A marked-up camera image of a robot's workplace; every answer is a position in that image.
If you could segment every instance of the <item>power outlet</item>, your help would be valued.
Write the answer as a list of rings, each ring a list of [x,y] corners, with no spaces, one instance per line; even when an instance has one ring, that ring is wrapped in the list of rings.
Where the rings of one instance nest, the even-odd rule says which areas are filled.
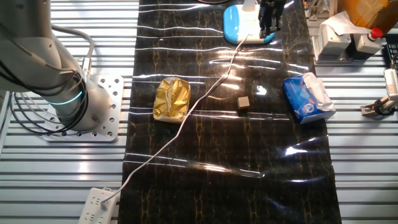
[[[101,206],[101,201],[112,196],[111,189],[92,188],[88,194],[85,207],[80,215],[78,224],[109,224],[118,195],[106,202],[106,208]]]

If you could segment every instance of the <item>small wooden cube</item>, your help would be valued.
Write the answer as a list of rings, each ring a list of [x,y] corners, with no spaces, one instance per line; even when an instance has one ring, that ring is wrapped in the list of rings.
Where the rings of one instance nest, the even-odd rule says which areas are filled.
[[[249,97],[239,97],[238,98],[239,110],[248,109],[250,107]]]

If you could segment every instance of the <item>plastic sheet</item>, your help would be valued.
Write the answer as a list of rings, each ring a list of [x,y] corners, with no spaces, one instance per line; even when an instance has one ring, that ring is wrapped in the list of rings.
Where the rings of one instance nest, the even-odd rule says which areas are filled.
[[[140,1],[124,180],[179,128],[152,117],[159,83],[188,81],[191,106],[227,71],[229,5]],[[118,223],[341,223],[326,124],[298,124],[282,89],[313,67],[301,1],[287,3],[281,29],[268,45],[243,47],[180,137],[134,174]]]

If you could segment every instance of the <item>cardboard box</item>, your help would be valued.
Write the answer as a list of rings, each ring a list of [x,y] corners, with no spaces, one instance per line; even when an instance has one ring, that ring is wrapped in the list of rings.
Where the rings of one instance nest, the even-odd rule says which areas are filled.
[[[378,27],[384,35],[398,22],[398,0],[338,0],[338,12],[343,11],[354,25]]]

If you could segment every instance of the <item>red button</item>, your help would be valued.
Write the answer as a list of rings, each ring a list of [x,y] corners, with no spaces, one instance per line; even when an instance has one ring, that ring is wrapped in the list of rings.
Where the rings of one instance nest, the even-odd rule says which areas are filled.
[[[381,31],[379,28],[373,28],[372,29],[372,32],[371,32],[371,36],[372,36],[372,38],[374,38],[374,39],[377,39],[377,38],[381,38],[382,36],[383,36],[383,31]]]

